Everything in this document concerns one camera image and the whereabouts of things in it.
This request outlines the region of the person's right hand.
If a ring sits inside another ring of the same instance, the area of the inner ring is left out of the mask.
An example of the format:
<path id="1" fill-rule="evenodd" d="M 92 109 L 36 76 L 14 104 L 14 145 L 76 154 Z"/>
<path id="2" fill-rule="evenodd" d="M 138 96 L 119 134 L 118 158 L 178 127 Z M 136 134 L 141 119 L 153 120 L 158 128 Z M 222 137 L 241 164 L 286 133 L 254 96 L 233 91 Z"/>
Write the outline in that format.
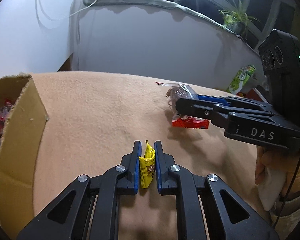
<path id="1" fill-rule="evenodd" d="M 255 184 L 258 185 L 264 181 L 266 168 L 285 172 L 286 182 L 282 188 L 281 195 L 285 196 L 287 191 L 289 191 L 288 200 L 293 200 L 300 196 L 300 167 L 292 188 L 289 190 L 288 187 L 292 181 L 298 161 L 298 154 L 287 153 L 280 148 L 268 150 L 264 147 L 258 146 L 255 167 Z"/>

